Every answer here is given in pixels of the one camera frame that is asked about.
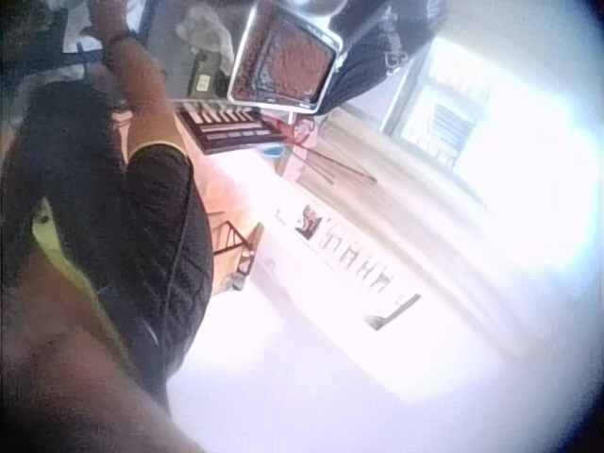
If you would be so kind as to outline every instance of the table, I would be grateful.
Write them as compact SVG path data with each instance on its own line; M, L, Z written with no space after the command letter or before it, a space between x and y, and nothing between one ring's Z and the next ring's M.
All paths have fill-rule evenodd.
M173 100L188 98L195 64L191 46L178 37L176 25L184 20L189 8L198 3L198 0L159 1L149 24L147 49L164 73L166 90ZM208 0L206 3L214 8L230 32L237 55L254 0Z

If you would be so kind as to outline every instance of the floor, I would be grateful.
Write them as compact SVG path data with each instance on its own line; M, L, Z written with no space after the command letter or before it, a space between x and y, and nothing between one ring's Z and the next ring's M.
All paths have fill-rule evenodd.
M532 361L409 404L353 363L268 275L257 265L243 292L211 300L168 383L176 424L209 453L552 451L601 381L602 351L593 346L602 331L586 307Z

